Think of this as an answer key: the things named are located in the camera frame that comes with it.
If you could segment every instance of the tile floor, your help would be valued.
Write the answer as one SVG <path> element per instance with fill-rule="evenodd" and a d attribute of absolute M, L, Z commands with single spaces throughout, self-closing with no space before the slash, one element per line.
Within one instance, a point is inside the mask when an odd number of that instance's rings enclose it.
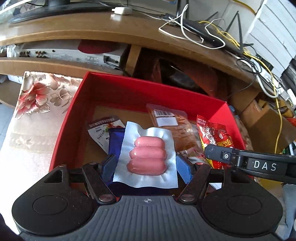
<path fill-rule="evenodd" d="M 14 109 L 0 104 L 0 149 L 2 147 L 8 125 L 12 118 Z"/>

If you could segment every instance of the orange snack package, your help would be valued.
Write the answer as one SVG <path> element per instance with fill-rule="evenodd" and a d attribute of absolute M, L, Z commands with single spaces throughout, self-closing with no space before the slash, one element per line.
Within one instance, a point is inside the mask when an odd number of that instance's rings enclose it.
<path fill-rule="evenodd" d="M 207 145 L 218 145 L 223 147 L 234 148 L 231 137 L 226 132 L 226 127 L 222 124 L 210 123 L 206 118 L 197 115 L 196 126 L 202 142 L 202 147 L 205 149 Z M 214 169 L 222 169 L 225 163 L 207 159 L 209 164 Z"/>
<path fill-rule="evenodd" d="M 197 146 L 197 141 L 187 114 L 160 105 L 146 105 L 153 125 L 170 130 L 173 135 L 175 151 L 185 151 Z"/>

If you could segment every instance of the yellow cable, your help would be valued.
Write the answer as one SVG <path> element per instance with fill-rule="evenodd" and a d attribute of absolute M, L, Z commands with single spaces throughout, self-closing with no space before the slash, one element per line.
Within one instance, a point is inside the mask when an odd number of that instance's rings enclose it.
<path fill-rule="evenodd" d="M 238 4 L 241 4 L 243 6 L 245 6 L 247 9 L 249 9 L 254 15 L 256 15 L 256 12 L 254 11 L 254 9 L 252 9 L 248 4 L 245 4 L 244 2 L 241 2 L 239 0 L 232 0 Z"/>
<path fill-rule="evenodd" d="M 200 21 L 199 23 L 210 23 L 210 22 L 208 22 L 208 21 Z M 225 32 L 225 31 L 220 31 L 218 28 L 217 28 L 217 26 L 216 25 L 214 25 L 214 24 L 212 24 L 215 28 L 216 28 L 216 30 L 217 30 L 217 32 L 218 33 L 220 33 L 222 36 L 224 36 L 225 38 L 227 38 L 230 42 L 232 42 L 236 47 L 238 47 L 238 48 L 240 48 L 240 44 L 235 40 L 235 38 L 233 38 L 228 32 Z M 246 55 L 246 56 L 248 56 L 248 57 L 250 57 L 250 58 L 252 58 L 252 59 L 254 59 L 254 60 L 256 60 L 257 62 L 259 62 L 263 67 L 265 67 L 266 69 L 267 69 L 267 71 L 269 72 L 269 74 L 270 74 L 270 76 L 271 76 L 271 79 L 272 79 L 272 85 L 273 85 L 273 91 L 274 91 L 274 95 L 276 95 L 276 86 L 275 86 L 275 83 L 274 83 L 274 75 L 272 74 L 272 72 L 270 71 L 270 69 L 261 61 L 261 60 L 259 60 L 257 57 L 255 57 L 255 56 L 253 56 L 252 54 L 251 54 L 251 52 L 248 50 L 248 49 L 246 49 L 246 48 L 244 48 L 244 55 Z M 279 109 L 279 101 L 278 101 L 278 99 L 276 98 L 275 99 L 276 100 L 276 107 L 277 107 L 277 110 L 278 110 L 278 113 L 279 113 L 279 118 L 280 118 L 280 128 L 279 128 L 279 133 L 278 133 L 278 135 L 277 135 L 277 137 L 276 137 L 276 144 L 275 144 L 275 147 L 274 147 L 274 153 L 276 154 L 276 152 L 277 152 L 277 147 L 278 147 L 278 143 L 279 143 L 279 137 L 280 137 L 280 135 L 281 135 L 281 130 L 282 130 L 282 128 L 283 128 L 283 117 L 282 117 L 282 115 L 281 115 L 281 111 L 280 111 L 280 109 Z"/>

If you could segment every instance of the floral tablecloth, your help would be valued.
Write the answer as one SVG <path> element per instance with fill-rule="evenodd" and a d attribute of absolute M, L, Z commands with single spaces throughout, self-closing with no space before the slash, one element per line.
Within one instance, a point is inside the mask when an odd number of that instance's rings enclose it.
<path fill-rule="evenodd" d="M 0 213 L 16 233 L 13 202 L 48 173 L 62 122 L 82 79 L 25 72 L 0 150 Z"/>

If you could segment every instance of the red snack bag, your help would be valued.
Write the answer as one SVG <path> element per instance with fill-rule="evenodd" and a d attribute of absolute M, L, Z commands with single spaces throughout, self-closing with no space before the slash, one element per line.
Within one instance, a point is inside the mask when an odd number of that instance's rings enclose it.
<path fill-rule="evenodd" d="M 202 147 L 205 149 L 207 145 L 218 145 L 223 147 L 233 148 L 231 137 L 226 132 L 226 127 L 222 124 L 210 123 L 206 118 L 197 115 L 196 126 L 202 142 Z M 224 163 L 207 159 L 209 164 L 214 169 L 222 169 Z"/>

